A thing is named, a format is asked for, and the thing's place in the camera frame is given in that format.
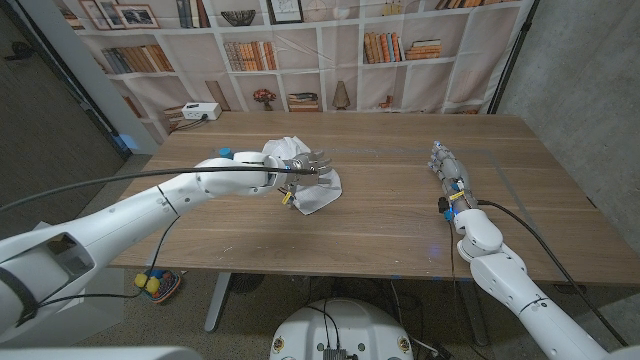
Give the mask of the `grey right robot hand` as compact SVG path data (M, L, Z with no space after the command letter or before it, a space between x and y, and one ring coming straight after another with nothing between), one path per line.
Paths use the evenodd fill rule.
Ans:
M472 193L471 179L465 166L439 141L433 144L428 167L441 181L444 197L448 203L448 209L444 210L444 213L449 213L451 219L463 211L478 208L478 202Z

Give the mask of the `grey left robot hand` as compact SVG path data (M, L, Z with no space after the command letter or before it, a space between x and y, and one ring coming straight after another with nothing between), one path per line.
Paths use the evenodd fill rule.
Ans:
M292 159L284 159L284 165L291 172L287 174L280 191L284 194L283 204L293 206L298 186L329 185L327 175L333 170L329 165L330 158L324 157L323 151L304 152Z

